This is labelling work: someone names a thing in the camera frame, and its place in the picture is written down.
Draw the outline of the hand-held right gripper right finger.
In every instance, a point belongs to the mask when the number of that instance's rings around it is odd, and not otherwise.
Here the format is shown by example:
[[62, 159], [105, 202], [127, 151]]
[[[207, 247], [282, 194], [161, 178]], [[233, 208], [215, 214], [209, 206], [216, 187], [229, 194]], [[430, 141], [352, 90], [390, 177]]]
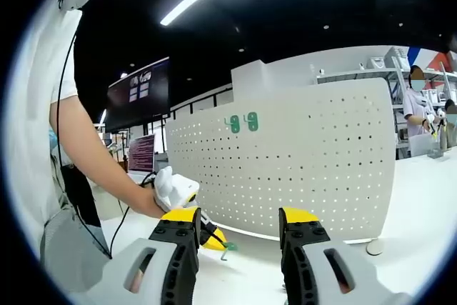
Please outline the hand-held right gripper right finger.
[[330, 238], [318, 217], [278, 210], [281, 271], [287, 304], [388, 304], [393, 293], [376, 268], [348, 244]]

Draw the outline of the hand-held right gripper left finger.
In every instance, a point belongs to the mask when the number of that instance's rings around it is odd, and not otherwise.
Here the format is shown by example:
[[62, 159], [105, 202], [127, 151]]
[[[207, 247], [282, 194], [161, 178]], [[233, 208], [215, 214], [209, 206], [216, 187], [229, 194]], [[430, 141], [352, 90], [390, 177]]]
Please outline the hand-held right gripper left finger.
[[97, 304], [191, 304], [199, 271], [201, 209], [165, 214], [148, 239], [137, 239], [105, 265]]

